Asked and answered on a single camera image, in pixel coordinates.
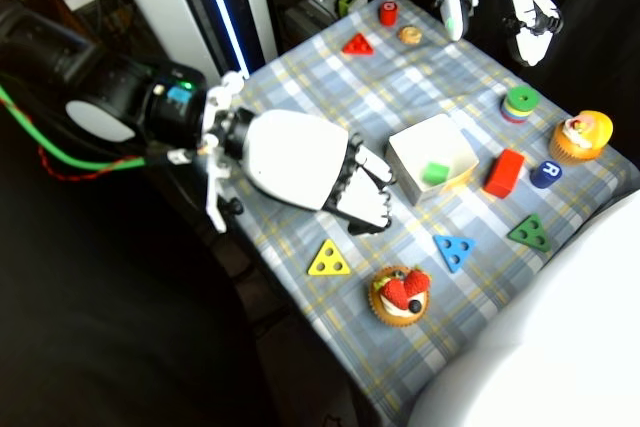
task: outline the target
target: red cylinder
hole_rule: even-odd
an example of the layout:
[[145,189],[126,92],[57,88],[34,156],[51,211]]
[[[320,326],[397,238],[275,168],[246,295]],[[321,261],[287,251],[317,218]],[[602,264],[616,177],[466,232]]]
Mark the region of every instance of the red cylinder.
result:
[[380,6],[380,23],[391,27],[398,18],[398,6],[395,2],[383,2]]

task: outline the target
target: green cable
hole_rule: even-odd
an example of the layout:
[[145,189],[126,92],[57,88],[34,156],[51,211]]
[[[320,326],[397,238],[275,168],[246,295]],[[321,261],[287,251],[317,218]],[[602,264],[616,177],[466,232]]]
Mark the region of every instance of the green cable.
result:
[[107,168],[111,168],[113,170],[124,170],[124,169],[133,169],[136,167],[142,167],[145,165],[145,160],[143,157],[136,157],[131,160],[124,160],[122,162],[118,162],[114,165],[113,162],[88,162],[85,160],[78,160],[70,155],[66,154],[54,144],[51,143],[49,139],[47,139],[42,132],[40,132],[31,121],[22,113],[13,103],[9,94],[0,86],[0,100],[4,102],[5,107],[9,111],[9,113],[13,116],[14,119],[22,126],[24,130],[36,141],[40,144],[47,152],[53,155],[56,159],[64,162],[67,165],[75,167],[77,169],[83,170],[104,170]]

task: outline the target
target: blue cylinder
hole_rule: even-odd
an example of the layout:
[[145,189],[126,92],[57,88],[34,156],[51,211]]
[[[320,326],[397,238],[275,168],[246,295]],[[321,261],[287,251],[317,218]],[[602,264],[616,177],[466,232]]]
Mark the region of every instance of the blue cylinder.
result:
[[545,160],[531,172],[531,183],[539,189],[546,189],[562,177],[562,169],[551,160]]

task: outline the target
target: led light strip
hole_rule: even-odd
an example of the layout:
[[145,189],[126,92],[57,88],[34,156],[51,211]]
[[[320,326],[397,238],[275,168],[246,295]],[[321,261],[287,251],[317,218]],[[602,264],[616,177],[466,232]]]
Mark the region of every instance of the led light strip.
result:
[[247,69],[247,64],[244,60],[244,55],[242,55],[242,49],[240,48],[240,44],[238,43],[236,32],[235,30],[233,30],[233,24],[231,23],[231,17],[229,17],[229,11],[227,10],[227,5],[224,3],[224,0],[216,0],[216,3],[218,4],[218,9],[220,10],[220,14],[222,15],[222,21],[224,22],[224,25],[227,28],[227,34],[229,35],[229,40],[231,40],[233,51],[236,54],[238,63],[240,64],[240,72],[242,72],[242,76],[245,79],[248,79],[249,70]]

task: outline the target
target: orange cupcake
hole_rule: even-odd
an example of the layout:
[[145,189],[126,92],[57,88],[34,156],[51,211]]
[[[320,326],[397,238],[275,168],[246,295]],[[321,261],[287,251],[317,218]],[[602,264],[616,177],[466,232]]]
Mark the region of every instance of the orange cupcake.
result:
[[406,327],[426,312],[430,286],[431,277],[420,269],[387,267],[373,278],[369,286],[369,303],[385,324]]
[[549,152],[558,162],[568,165],[597,159],[612,133],[613,123],[609,117],[594,110],[584,110],[556,126]]

